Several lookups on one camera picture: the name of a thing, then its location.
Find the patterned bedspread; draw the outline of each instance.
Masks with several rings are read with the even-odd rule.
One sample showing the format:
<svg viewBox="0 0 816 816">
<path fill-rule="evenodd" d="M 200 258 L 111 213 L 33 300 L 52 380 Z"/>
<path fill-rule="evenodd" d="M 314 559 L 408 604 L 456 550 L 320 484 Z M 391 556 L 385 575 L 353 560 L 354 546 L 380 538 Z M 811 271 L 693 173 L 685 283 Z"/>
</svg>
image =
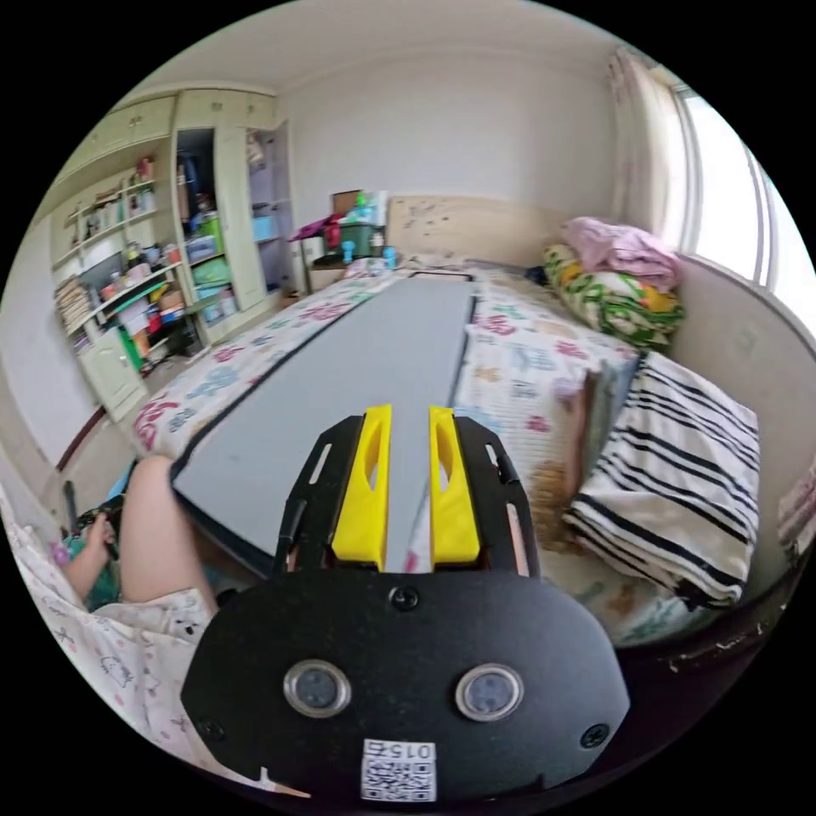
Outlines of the patterned bedspread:
<svg viewBox="0 0 816 816">
<path fill-rule="evenodd" d="M 561 524 L 568 417 L 559 380 L 574 381 L 600 360 L 635 349 L 575 321 L 546 288 L 500 270 L 469 270 L 479 303 L 456 391 L 455 413 L 501 437 L 530 499 L 541 573 L 580 600 L 614 643 L 634 646 L 671 636 L 711 617 L 652 583 L 615 571 L 574 543 Z M 429 566 L 428 510 L 420 519 L 410 569 Z"/>
<path fill-rule="evenodd" d="M 145 452 L 178 458 L 199 428 L 235 402 L 281 357 L 406 274 L 341 280 L 245 331 L 234 342 L 214 348 L 139 412 L 133 429 Z"/>
<path fill-rule="evenodd" d="M 456 413 L 501 436 L 530 498 L 542 574 L 580 600 L 613 642 L 639 645 L 707 620 L 668 591 L 630 578 L 575 544 L 561 524 L 567 415 L 556 394 L 600 360 L 633 347 L 579 324 L 544 287 L 499 269 L 467 270 L 478 305 L 456 391 Z M 136 433 L 147 451 L 172 458 L 203 424 L 243 394 L 277 360 L 406 272 L 341 281 L 279 313 L 177 377 L 139 413 Z M 407 570 L 429 566 L 428 509 Z"/>
</svg>

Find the green storage box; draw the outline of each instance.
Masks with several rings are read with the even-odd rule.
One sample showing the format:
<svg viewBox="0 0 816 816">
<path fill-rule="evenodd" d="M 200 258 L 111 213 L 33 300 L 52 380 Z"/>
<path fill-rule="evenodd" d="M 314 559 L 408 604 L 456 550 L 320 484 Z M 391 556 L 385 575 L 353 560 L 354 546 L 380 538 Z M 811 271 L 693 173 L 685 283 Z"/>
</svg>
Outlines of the green storage box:
<svg viewBox="0 0 816 816">
<path fill-rule="evenodd" d="M 341 224 L 340 247 L 343 251 L 344 241 L 354 242 L 353 258 L 369 258 L 371 256 L 371 238 L 374 236 L 374 227 L 370 224 Z"/>
<path fill-rule="evenodd" d="M 225 258 L 213 258 L 193 267 L 193 282 L 196 286 L 222 286 L 232 281 L 230 265 Z"/>
<path fill-rule="evenodd" d="M 195 232 L 197 235 L 210 235 L 215 240 L 215 251 L 224 251 L 224 237 L 221 235 L 221 222 L 217 215 L 204 216 Z"/>
</svg>

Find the curtain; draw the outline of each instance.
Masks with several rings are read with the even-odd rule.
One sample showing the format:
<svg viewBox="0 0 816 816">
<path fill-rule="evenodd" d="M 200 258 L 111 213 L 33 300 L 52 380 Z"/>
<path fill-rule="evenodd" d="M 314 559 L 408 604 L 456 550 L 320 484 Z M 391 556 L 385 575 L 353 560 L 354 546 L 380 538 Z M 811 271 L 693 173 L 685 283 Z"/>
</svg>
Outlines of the curtain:
<svg viewBox="0 0 816 816">
<path fill-rule="evenodd" d="M 615 107 L 612 218 L 677 248 L 686 209 L 686 155 L 667 76 L 627 48 L 618 48 L 607 65 Z"/>
</svg>

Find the qr code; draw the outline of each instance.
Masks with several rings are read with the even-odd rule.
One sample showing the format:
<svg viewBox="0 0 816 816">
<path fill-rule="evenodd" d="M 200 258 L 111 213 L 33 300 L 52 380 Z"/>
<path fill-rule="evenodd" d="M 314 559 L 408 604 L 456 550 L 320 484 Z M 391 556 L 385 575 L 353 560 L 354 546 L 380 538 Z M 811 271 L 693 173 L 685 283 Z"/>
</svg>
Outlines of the qr code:
<svg viewBox="0 0 816 816">
<path fill-rule="evenodd" d="M 367 745 L 363 756 L 362 798 L 374 802 L 435 802 L 435 756 L 416 756 L 416 752 L 411 751 L 411 746 L 416 745 L 422 744 L 371 742 L 371 749 Z"/>
</svg>

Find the headboard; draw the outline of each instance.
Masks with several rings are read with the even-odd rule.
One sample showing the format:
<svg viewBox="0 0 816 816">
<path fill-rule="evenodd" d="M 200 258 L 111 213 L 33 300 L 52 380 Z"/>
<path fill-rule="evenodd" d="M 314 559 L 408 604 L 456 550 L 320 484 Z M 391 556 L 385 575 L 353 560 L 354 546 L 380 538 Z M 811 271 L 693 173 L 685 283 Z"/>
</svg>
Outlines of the headboard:
<svg viewBox="0 0 816 816">
<path fill-rule="evenodd" d="M 395 195 L 388 203 L 388 244 L 403 254 L 453 252 L 527 268 L 558 239 L 569 216 L 557 210 L 492 198 Z"/>
</svg>

